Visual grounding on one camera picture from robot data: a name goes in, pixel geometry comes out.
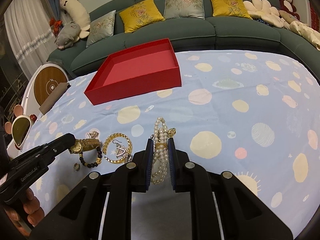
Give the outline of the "left hand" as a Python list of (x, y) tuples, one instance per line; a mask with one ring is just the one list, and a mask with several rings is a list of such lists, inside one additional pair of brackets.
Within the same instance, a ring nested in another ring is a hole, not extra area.
[[(44, 210), (40, 207), (40, 201), (37, 197), (34, 196), (32, 189), (28, 188), (24, 195), (21, 198), (21, 202), (23, 204), (23, 208), (25, 213), (28, 215), (27, 219), (29, 223), (35, 227), (39, 222), (44, 218)], [(4, 210), (8, 215), (11, 222), (14, 224), (16, 229), (24, 236), (29, 237), (30, 233), (27, 232), (19, 223), (20, 216), (19, 214), (12, 208), (8, 206), (4, 206)]]

